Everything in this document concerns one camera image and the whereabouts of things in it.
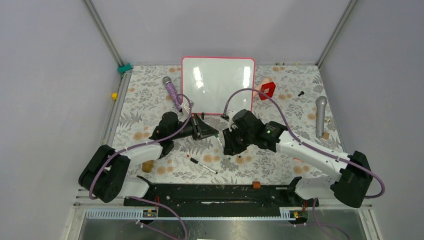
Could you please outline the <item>green capped marker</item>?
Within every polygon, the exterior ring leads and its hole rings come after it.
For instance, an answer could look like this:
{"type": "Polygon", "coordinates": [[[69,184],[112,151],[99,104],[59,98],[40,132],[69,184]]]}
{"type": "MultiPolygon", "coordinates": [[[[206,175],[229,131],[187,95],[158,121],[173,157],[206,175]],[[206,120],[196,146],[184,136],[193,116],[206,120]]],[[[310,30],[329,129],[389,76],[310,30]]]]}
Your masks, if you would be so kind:
{"type": "Polygon", "coordinates": [[[217,141],[218,141],[218,143],[219,143],[220,147],[222,148],[222,150],[224,150],[224,149],[225,149],[225,145],[223,144],[223,142],[222,142],[222,140],[221,140],[220,136],[219,136],[218,134],[216,134],[216,135],[215,135],[215,138],[217,139],[217,141]]]}

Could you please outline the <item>pink framed whiteboard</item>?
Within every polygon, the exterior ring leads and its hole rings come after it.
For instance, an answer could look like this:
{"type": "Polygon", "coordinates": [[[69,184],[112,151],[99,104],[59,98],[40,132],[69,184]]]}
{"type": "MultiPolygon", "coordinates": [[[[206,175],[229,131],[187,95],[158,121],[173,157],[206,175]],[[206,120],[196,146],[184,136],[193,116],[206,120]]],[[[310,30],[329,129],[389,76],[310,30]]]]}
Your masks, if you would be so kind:
{"type": "Polygon", "coordinates": [[[229,97],[253,88],[252,58],[185,56],[181,60],[181,91],[193,103],[192,112],[221,115],[229,97]]]}

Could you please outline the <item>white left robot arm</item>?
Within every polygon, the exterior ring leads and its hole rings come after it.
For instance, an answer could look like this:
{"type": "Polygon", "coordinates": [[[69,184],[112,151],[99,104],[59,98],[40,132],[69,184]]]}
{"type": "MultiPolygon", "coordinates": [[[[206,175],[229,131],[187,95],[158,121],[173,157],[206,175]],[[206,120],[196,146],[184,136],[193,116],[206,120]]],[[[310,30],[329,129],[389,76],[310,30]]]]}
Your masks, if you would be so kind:
{"type": "Polygon", "coordinates": [[[218,133],[196,114],[180,121],[176,113],[166,112],[147,142],[119,151],[107,144],[101,145],[80,174],[78,184],[89,191],[91,199],[109,203],[117,197],[136,195],[142,205],[148,206],[155,200],[154,190],[145,181],[129,177],[128,170],[165,157],[174,148],[174,140],[186,137],[203,140],[218,133]]]}

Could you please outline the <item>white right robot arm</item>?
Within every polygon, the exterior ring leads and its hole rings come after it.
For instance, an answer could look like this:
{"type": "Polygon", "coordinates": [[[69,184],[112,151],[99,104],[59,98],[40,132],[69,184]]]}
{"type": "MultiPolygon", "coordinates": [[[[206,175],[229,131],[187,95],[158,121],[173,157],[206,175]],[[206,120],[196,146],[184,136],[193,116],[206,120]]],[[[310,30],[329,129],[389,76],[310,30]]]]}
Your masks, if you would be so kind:
{"type": "Polygon", "coordinates": [[[224,136],[224,154],[236,156],[254,145],[262,150],[297,158],[320,170],[324,177],[295,177],[287,188],[287,201],[293,206],[305,200],[334,197],[352,208],[359,208],[373,180],[365,154],[336,152],[303,137],[296,136],[278,122],[263,123],[251,111],[228,111],[223,115],[228,128],[224,136]]]}

